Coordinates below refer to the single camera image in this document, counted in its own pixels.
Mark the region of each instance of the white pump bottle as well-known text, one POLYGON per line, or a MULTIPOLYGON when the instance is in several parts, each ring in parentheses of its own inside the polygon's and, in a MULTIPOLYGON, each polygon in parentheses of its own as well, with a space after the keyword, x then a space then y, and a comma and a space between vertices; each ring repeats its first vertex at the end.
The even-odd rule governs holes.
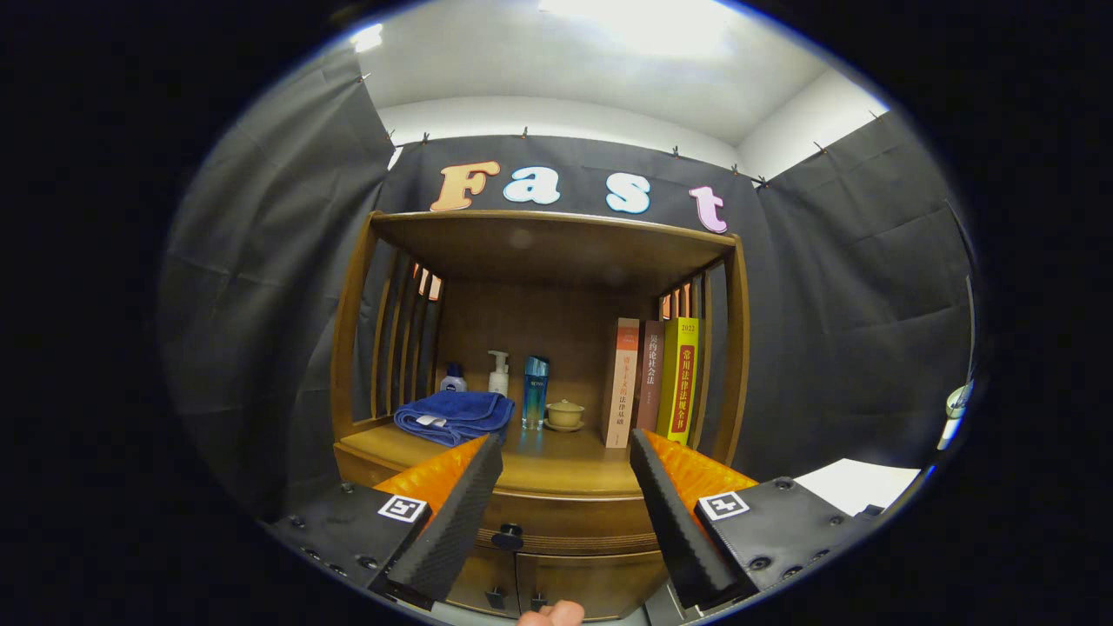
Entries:
POLYGON ((494 371, 487 378, 487 391, 506 395, 510 392, 510 365, 506 364, 506 356, 510 354, 498 350, 487 350, 487 354, 494 355, 494 371))

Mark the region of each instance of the ceiling light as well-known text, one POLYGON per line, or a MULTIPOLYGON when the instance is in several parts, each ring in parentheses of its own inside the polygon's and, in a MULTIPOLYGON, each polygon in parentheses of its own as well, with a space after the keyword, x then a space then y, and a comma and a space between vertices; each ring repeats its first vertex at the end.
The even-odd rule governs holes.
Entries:
POLYGON ((592 21, 642 53, 678 57, 721 52, 735 14, 715 0, 540 0, 538 10, 592 21))
POLYGON ((364 50, 371 50, 375 46, 383 42, 380 35, 383 32, 383 25, 376 23, 375 26, 370 26, 359 32, 352 36, 348 42, 355 43, 355 51, 363 52, 364 50))

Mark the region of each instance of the hand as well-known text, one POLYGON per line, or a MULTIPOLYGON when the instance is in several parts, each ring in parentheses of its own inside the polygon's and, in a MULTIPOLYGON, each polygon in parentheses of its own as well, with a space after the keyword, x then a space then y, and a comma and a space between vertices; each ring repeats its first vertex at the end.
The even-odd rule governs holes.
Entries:
POLYGON ((560 600, 554 606, 543 606, 541 610, 523 613, 515 626, 580 626, 583 624, 583 607, 560 600))

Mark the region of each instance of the towel label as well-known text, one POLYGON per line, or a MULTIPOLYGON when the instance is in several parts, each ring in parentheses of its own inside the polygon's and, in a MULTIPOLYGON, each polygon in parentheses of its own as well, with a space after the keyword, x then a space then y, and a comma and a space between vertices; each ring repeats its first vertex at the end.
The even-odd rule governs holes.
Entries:
POLYGON ((444 418, 434 418, 433 415, 422 415, 422 417, 417 418, 414 421, 416 421, 421 426, 430 426, 430 424, 432 424, 432 426, 435 426, 435 427, 444 427, 444 424, 449 423, 449 420, 446 420, 444 418))

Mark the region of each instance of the white paper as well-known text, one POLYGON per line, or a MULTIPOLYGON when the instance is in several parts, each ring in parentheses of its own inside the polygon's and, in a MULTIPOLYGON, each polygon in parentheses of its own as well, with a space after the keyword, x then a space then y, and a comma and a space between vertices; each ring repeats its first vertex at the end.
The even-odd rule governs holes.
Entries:
POLYGON ((890 468, 841 459, 796 481, 846 515, 855 516, 869 505, 889 508, 919 472, 917 468, 890 468))
POLYGON ((415 421, 421 426, 433 424, 435 427, 443 427, 444 424, 449 423, 449 420, 444 418, 434 418, 433 415, 422 415, 417 418, 415 421))

